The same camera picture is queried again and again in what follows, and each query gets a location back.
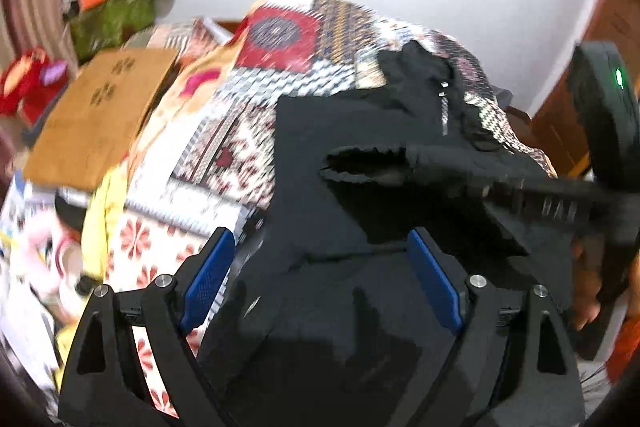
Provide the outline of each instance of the wooden door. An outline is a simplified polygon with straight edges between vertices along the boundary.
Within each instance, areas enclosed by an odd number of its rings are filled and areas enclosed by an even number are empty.
[[[599,0],[583,40],[614,42],[629,78],[640,78],[640,0]],[[589,148],[565,77],[533,117],[531,130],[558,174],[578,175],[589,166]]]

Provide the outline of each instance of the blue gripper pad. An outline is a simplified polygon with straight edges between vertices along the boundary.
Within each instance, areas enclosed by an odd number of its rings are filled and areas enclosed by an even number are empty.
[[[458,336],[464,327],[466,314],[466,272],[451,256],[444,258],[444,254],[425,229],[409,233],[407,253],[438,322]],[[441,266],[434,253],[441,263],[448,266]]]
[[[207,318],[236,253],[234,235],[224,229],[215,245],[211,246],[207,241],[198,255],[206,255],[208,248],[211,248],[211,253],[196,273],[184,295],[184,311],[179,327],[185,335],[201,325]]]

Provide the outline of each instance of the floral pattern fabric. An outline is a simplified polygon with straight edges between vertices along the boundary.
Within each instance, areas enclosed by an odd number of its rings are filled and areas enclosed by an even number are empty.
[[[174,274],[185,259],[200,251],[205,242],[205,237],[125,210],[111,240],[105,282],[116,292],[145,288],[161,273]],[[205,322],[187,335],[186,340],[194,356],[198,353],[204,331],[222,304],[226,280]],[[145,328],[133,328],[133,336],[156,409],[177,417],[160,377]]]

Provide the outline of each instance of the black cloth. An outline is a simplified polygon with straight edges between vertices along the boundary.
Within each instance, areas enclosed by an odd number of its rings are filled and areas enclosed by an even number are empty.
[[[379,64],[385,87],[278,100],[266,237],[198,353],[220,404],[241,427],[383,426],[408,390],[424,396],[454,339],[404,252],[417,226],[470,273],[508,289],[538,280],[561,306],[570,300],[569,237],[556,230],[488,213],[438,184],[322,178],[331,152],[375,144],[439,146],[457,158],[484,155],[495,168],[545,175],[482,129],[446,60],[410,42],[402,52],[380,52]]]
[[[77,206],[76,204],[69,203],[58,190],[56,191],[53,205],[56,210],[56,215],[60,221],[70,229],[82,232],[82,228],[84,227],[84,218],[86,217],[85,206]]]

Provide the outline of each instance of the patterned blanket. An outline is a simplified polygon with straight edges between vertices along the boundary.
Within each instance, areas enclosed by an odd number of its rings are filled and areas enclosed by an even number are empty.
[[[542,151],[519,142],[476,57],[439,31],[344,0],[265,0],[229,46],[239,39],[235,62],[204,107],[175,118],[163,132],[166,139],[149,148],[132,177],[128,207],[202,235],[213,232],[222,214],[240,223],[242,206],[266,208],[278,97],[381,86],[377,52],[400,50],[411,40],[460,70],[465,102],[480,108],[483,126],[498,141],[555,174]]]
[[[378,50],[400,50],[413,39],[460,70],[465,102],[480,108],[482,125],[498,141],[554,175],[542,151],[516,138],[478,60],[454,39],[343,0],[265,0],[229,44],[178,78],[130,152],[144,159],[140,166],[132,163],[137,168],[111,241],[108,282],[129,290],[146,286],[156,274],[174,273],[218,226],[238,237],[251,209],[266,208],[271,200],[278,97],[382,86]],[[220,79],[203,84],[185,102],[180,93],[188,76],[212,67],[220,69]],[[203,92],[212,95],[203,98]],[[194,352],[210,317],[188,338]],[[145,331],[136,328],[134,334],[156,407],[175,415]]]

